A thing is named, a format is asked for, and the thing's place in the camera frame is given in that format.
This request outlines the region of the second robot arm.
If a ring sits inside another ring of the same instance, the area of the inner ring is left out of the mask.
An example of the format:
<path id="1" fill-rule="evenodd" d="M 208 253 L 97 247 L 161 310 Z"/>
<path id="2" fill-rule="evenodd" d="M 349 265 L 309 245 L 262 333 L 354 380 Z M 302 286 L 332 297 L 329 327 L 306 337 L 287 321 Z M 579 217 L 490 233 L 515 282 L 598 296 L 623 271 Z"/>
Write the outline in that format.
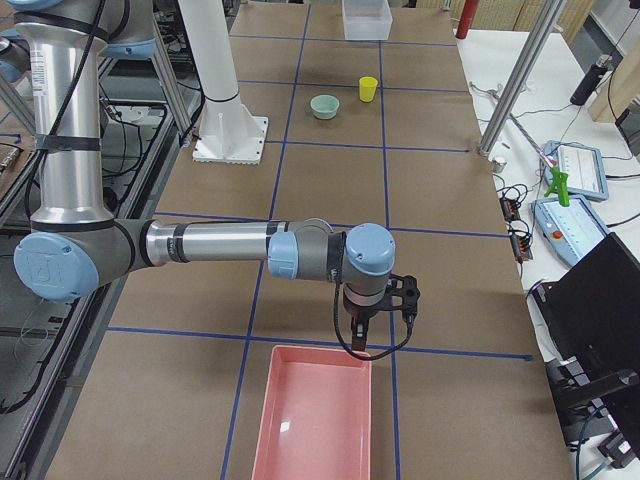
<path id="1" fill-rule="evenodd" d="M 1 32 L 1 75 L 9 83 L 19 81 L 31 70 L 30 47 L 15 29 Z"/>

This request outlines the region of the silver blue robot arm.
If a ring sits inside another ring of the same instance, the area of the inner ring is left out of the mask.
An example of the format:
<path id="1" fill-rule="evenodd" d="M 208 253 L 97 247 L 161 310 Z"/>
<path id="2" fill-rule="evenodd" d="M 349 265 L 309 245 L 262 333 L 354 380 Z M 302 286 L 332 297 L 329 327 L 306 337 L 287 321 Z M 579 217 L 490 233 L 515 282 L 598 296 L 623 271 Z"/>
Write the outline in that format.
<path id="1" fill-rule="evenodd" d="M 169 262 L 263 260 L 276 277 L 331 282 L 335 307 L 351 315 L 344 348 L 364 359 L 369 320 L 391 310 L 398 294 L 391 233 L 371 223 L 336 232 L 318 219 L 115 218 L 103 200 L 97 60 L 152 56 L 153 7 L 148 1 L 17 1 L 13 7 L 30 49 L 41 198 L 14 253 L 23 284 L 47 300 L 69 302 Z"/>

